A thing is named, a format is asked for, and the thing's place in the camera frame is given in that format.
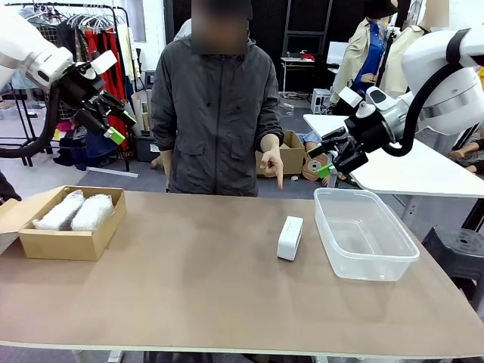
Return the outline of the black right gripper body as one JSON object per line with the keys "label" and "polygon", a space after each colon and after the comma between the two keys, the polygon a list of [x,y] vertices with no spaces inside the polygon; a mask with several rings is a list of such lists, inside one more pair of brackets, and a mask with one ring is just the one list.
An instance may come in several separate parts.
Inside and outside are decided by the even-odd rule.
{"label": "black right gripper body", "polygon": [[391,142],[391,134],[381,113],[375,107],[359,109],[345,120],[349,136],[345,152],[371,153]]}

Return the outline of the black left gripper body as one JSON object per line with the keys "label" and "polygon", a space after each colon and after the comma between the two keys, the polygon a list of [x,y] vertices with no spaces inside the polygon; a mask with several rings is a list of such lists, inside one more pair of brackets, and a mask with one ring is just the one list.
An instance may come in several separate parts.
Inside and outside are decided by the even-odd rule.
{"label": "black left gripper body", "polygon": [[69,108],[85,108],[106,116],[106,107],[100,107],[96,99],[104,90],[104,80],[96,75],[94,79],[85,78],[81,73],[67,73],[58,80],[60,100]]}

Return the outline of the person's left hand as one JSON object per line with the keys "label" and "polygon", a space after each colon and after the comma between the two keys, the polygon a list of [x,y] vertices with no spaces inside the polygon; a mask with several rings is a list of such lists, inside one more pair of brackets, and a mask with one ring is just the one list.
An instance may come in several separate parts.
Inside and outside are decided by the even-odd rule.
{"label": "person's left hand", "polygon": [[278,187],[282,190],[284,184],[284,164],[281,159],[279,148],[266,151],[262,155],[260,168],[267,177],[274,177],[277,180]]}

